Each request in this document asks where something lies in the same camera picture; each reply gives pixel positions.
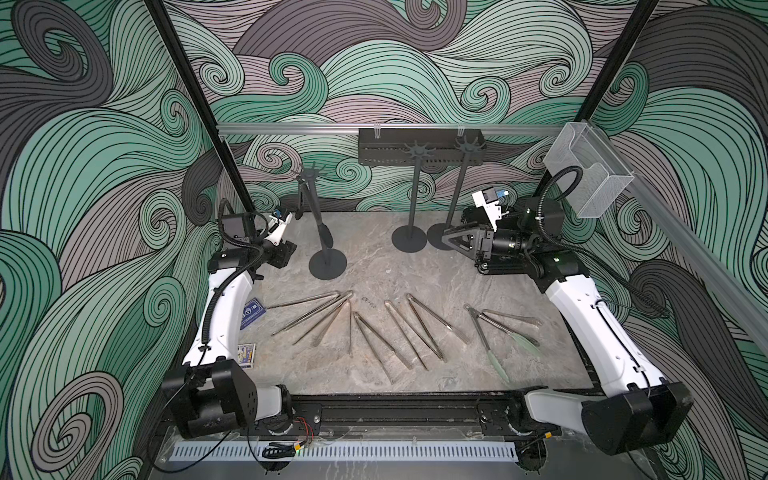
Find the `dark utensil rack stand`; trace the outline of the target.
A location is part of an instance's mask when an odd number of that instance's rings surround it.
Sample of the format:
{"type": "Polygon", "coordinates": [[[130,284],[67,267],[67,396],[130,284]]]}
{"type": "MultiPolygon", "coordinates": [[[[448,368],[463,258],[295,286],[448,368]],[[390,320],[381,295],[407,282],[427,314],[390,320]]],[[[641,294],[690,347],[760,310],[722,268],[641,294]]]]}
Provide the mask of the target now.
{"type": "Polygon", "coordinates": [[[312,214],[320,244],[320,249],[309,260],[309,271],[319,280],[338,278],[347,267],[347,258],[343,252],[334,248],[334,238],[322,217],[316,180],[319,171],[313,167],[303,167],[297,176],[298,203],[296,219],[300,219],[306,209],[312,214]]]}
{"type": "Polygon", "coordinates": [[[414,142],[407,146],[407,152],[413,161],[414,171],[410,189],[410,205],[408,222],[406,225],[396,228],[391,236],[392,244],[396,249],[405,253],[421,251],[427,243],[426,233],[415,225],[416,207],[419,196],[420,175],[425,158],[430,153],[426,145],[414,142]]]}
{"type": "Polygon", "coordinates": [[[450,247],[442,242],[442,236],[444,232],[452,226],[452,220],[456,211],[459,197],[461,195],[461,188],[466,177],[468,167],[479,159],[479,162],[483,161],[484,151],[486,149],[485,139],[482,132],[477,129],[474,131],[474,136],[469,139],[467,134],[459,137],[456,140],[456,145],[459,151],[462,153],[462,160],[459,164],[458,173],[455,179],[451,201],[449,204],[446,218],[441,223],[433,224],[427,230],[427,240],[434,248],[447,251],[450,247]]]}

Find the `green metal tongs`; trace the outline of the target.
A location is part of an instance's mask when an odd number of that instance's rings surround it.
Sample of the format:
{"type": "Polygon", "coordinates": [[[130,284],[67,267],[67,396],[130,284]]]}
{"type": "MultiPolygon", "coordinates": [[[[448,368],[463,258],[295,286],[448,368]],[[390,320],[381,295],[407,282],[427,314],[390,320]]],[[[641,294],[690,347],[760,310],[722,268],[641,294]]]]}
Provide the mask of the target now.
{"type": "Polygon", "coordinates": [[[515,343],[522,347],[525,351],[530,353],[531,355],[538,357],[541,354],[539,344],[535,342],[530,337],[513,330],[510,327],[507,327],[506,325],[502,324],[500,321],[492,319],[490,316],[488,316],[485,313],[482,313],[481,311],[475,309],[469,304],[464,304],[463,308],[467,311],[469,314],[469,317],[471,319],[471,322],[476,330],[476,333],[478,335],[478,338],[480,340],[480,343],[482,345],[483,350],[486,353],[487,359],[490,362],[491,366],[495,370],[495,372],[498,374],[502,382],[505,386],[511,385],[511,379],[509,375],[507,374],[506,370],[504,369],[501,361],[498,359],[498,357],[493,352],[491,345],[488,341],[488,338],[483,330],[483,327],[481,326],[482,323],[486,323],[495,329],[499,330],[503,334],[509,336],[511,339],[515,341],[515,343]]]}

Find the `black metal tongs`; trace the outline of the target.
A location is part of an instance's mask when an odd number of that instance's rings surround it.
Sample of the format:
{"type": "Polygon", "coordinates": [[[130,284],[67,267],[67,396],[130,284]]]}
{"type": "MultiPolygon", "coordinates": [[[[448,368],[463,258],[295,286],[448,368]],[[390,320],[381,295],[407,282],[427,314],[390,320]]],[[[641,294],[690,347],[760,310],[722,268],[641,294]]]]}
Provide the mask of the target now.
{"type": "Polygon", "coordinates": [[[333,236],[330,229],[323,221],[319,196],[317,194],[317,175],[318,171],[316,169],[305,169],[297,178],[299,184],[299,202],[296,218],[299,219],[301,217],[305,210],[305,206],[307,206],[315,220],[321,248],[332,249],[334,246],[333,236]]]}

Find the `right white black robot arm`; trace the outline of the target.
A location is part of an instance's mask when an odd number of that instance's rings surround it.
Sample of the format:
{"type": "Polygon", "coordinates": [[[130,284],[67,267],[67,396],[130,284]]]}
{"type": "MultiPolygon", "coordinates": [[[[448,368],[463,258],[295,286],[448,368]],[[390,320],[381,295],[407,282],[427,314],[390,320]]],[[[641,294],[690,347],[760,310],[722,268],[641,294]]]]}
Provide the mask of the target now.
{"type": "Polygon", "coordinates": [[[601,393],[539,388],[524,396],[532,420],[575,430],[608,455],[672,441],[693,406],[631,340],[575,252],[521,230],[469,224],[443,233],[450,248],[490,274],[525,274],[558,309],[596,372],[601,393]]]}

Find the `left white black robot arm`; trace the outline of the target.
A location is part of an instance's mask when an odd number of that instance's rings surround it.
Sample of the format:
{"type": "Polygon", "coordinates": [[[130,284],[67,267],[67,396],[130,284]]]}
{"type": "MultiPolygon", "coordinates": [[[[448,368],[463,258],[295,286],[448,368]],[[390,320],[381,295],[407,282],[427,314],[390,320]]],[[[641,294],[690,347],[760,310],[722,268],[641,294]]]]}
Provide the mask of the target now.
{"type": "Polygon", "coordinates": [[[208,294],[195,339],[169,370],[161,390],[177,430],[185,439],[228,433],[262,423],[287,428],[293,420],[286,386],[258,387],[237,361],[238,338],[253,284],[268,264],[285,267],[296,245],[266,240],[260,245],[226,245],[208,262],[208,294]]]}

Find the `clear tipped metal tongs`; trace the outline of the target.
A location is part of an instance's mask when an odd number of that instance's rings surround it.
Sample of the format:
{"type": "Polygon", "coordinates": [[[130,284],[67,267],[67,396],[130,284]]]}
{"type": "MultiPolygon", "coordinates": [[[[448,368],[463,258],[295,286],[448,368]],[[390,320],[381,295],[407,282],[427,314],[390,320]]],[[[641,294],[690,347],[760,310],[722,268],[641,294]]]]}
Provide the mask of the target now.
{"type": "Polygon", "coordinates": [[[504,312],[490,310],[490,309],[483,309],[482,313],[487,315],[487,316],[495,316],[495,317],[500,317],[500,318],[507,318],[507,319],[516,320],[516,321],[523,322],[523,323],[526,323],[526,324],[529,324],[529,325],[533,325],[536,328],[538,328],[541,325],[541,321],[539,319],[535,318],[535,317],[517,315],[517,314],[512,314],[512,313],[504,313],[504,312]]]}

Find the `blue card box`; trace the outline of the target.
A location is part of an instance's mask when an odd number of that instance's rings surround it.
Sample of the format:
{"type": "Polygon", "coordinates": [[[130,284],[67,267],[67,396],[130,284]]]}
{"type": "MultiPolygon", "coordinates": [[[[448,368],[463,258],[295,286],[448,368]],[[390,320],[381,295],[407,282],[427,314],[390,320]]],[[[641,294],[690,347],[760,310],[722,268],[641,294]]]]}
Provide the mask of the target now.
{"type": "Polygon", "coordinates": [[[248,300],[243,308],[240,330],[245,330],[251,324],[263,317],[266,314],[266,311],[267,309],[257,298],[248,300]]]}

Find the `small card box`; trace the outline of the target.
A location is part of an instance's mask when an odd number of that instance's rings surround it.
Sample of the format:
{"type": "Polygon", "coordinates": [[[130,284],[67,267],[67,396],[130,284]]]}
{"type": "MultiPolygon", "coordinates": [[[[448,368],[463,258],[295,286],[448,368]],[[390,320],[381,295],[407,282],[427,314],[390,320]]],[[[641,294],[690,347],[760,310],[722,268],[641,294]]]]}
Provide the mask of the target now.
{"type": "Polygon", "coordinates": [[[238,364],[244,369],[252,368],[254,364],[255,352],[255,343],[240,344],[237,349],[238,364]]]}

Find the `clear plastic wall bin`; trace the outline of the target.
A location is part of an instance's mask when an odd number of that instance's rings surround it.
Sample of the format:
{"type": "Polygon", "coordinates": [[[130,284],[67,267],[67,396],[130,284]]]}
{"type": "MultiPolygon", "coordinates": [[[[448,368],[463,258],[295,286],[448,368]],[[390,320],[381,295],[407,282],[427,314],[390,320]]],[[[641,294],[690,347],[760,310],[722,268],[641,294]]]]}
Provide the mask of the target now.
{"type": "Polygon", "coordinates": [[[554,176],[580,167],[582,177],[566,200],[580,219],[597,219],[634,180],[634,172],[605,132],[588,122],[564,125],[544,158],[554,176]]]}

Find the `black perforated wall shelf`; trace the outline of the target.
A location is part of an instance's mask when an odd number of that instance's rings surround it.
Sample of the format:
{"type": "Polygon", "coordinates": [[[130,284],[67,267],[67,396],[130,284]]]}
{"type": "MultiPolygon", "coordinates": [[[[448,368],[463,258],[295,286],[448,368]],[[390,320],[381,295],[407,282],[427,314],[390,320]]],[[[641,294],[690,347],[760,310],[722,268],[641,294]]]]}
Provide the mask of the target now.
{"type": "Polygon", "coordinates": [[[358,134],[358,160],[366,166],[470,165],[484,161],[487,144],[479,129],[366,128],[358,134]]]}

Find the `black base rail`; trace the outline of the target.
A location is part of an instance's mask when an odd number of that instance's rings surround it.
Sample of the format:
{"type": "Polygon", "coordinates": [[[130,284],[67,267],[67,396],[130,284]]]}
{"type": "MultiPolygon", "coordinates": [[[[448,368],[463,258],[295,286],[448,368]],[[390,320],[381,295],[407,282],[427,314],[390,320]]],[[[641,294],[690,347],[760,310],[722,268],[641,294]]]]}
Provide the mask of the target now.
{"type": "Polygon", "coordinates": [[[338,438],[354,429],[459,428],[518,440],[541,432],[585,431],[581,400],[587,390],[518,390],[374,394],[299,394],[287,411],[248,430],[266,438],[308,434],[338,438]]]}

